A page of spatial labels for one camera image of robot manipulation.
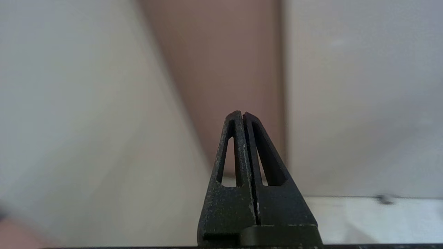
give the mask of white surface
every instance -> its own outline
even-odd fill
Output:
[[[302,193],[443,197],[443,1],[284,4]]]
[[[305,198],[325,244],[443,243],[443,201]]]
[[[0,200],[65,245],[193,245],[208,167],[133,1],[0,2]]]

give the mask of textured black metal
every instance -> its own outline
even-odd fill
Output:
[[[198,224],[199,246],[322,247],[317,222],[260,120],[226,117]],[[234,136],[237,187],[221,184],[228,139]],[[269,186],[262,184],[258,155]]]
[[[229,138],[234,138],[237,187],[222,185]],[[199,246],[235,246],[240,232],[256,224],[251,172],[241,112],[225,119],[214,168],[197,228]]]

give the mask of small metal object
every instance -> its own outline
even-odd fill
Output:
[[[381,204],[392,205],[395,204],[395,197],[389,194],[377,195],[377,199]]]

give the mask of white wall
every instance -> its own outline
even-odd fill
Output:
[[[442,8],[285,1],[288,159],[304,194],[443,197]]]
[[[133,1],[0,3],[0,200],[69,245],[124,245],[136,229],[128,219],[140,217],[167,224],[158,233],[187,231],[170,232],[176,239],[169,244],[195,241],[200,210],[188,208],[185,222],[174,215],[201,205],[208,167],[137,10]],[[131,167],[144,171],[128,179],[123,172]],[[123,179],[153,186],[131,190],[126,200],[103,190]],[[192,195],[177,196],[183,190]],[[175,198],[179,209],[159,214],[170,204],[161,196]],[[118,200],[118,208],[95,199]],[[137,200],[158,205],[124,209]],[[87,218],[105,212],[107,220]],[[111,226],[128,234],[114,241],[80,232],[119,215]],[[138,242],[168,244],[158,233]]]

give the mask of blurry background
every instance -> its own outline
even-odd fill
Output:
[[[0,201],[61,245],[195,245],[240,109],[325,243],[443,242],[442,7],[0,1]]]

